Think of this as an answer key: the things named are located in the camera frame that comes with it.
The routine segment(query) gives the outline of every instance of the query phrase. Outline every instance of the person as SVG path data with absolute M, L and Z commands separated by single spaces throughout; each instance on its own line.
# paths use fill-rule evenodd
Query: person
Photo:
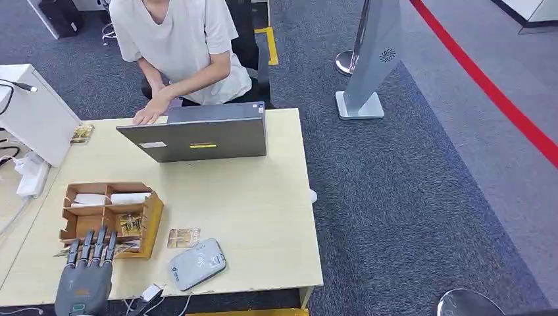
M 257 101 L 232 51 L 238 33 L 225 0 L 112 0 L 109 11 L 122 58 L 138 63 L 151 98 L 134 124 L 154 123 L 176 97 L 182 105 Z

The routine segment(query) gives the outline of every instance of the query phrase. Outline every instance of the prosthetic hand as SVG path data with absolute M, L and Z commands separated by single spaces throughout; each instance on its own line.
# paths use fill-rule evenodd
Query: prosthetic hand
M 116 246 L 116 232 L 113 231 L 105 259 L 101 262 L 106 232 L 107 227 L 101 227 L 91 262 L 89 262 L 89 255 L 95 233 L 93 230 L 88 232 L 77 262 L 80 240 L 72 244 L 56 294 L 55 311 L 58 316 L 106 314 L 112 287 L 111 277 Z

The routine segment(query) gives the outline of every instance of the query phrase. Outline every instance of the metal stand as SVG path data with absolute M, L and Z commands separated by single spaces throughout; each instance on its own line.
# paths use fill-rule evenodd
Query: metal stand
M 101 4 L 103 5 L 103 8 L 105 8 L 107 14 L 110 16 L 111 13 L 109 12 L 109 3 L 107 2 L 107 0 L 101 0 Z M 114 30 L 112 22 L 107 23 L 101 30 L 101 33 L 103 33 L 103 37 L 101 38 L 103 40 L 103 46 L 109 45 L 109 43 L 107 43 L 107 38 L 116 38 L 116 31 Z
M 370 0 L 365 0 L 363 12 L 361 13 L 361 21 L 359 23 L 359 30 L 357 31 L 355 48 L 352 51 L 342 51 L 335 58 L 335 66 L 337 67 L 337 70 L 346 76 L 351 76 L 353 74 L 353 71 L 355 71 L 355 65 L 359 60 L 359 53 L 363 44 L 363 37 L 368 20 L 369 7 Z
M 101 38 L 103 40 L 103 46 L 109 45 L 106 40 L 107 38 L 116 38 L 116 32 L 114 31 L 112 23 L 108 23 L 107 25 L 105 25 L 101 32 L 103 33 L 103 37 Z
M 353 74 L 354 67 L 351 68 L 351 60 L 353 58 L 353 51 L 342 51 L 335 57 L 335 66 L 337 71 L 344 74 L 345 76 L 351 76 Z
M 491 299 L 481 293 L 456 288 L 446 292 L 436 310 L 437 316 L 504 316 Z
M 355 48 L 337 55 L 337 70 L 351 76 L 335 93 L 342 120 L 380 119 L 384 110 L 375 92 L 400 60 L 399 0 L 365 0 Z

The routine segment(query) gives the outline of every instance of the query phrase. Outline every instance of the red line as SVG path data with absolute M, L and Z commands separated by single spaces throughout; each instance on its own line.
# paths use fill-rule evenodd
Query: red line
M 537 149 L 558 168 L 558 146 L 526 117 L 498 87 L 478 68 L 459 44 L 451 38 L 436 17 L 421 0 L 410 0 L 424 21 L 437 35 L 453 58 L 463 67 L 476 84 L 494 102 L 500 111 L 519 129 Z

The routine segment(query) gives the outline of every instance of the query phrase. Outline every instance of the laptop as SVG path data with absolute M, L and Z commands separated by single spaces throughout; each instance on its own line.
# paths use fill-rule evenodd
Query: laptop
M 267 154 L 263 102 L 173 107 L 165 124 L 116 129 L 160 163 Z

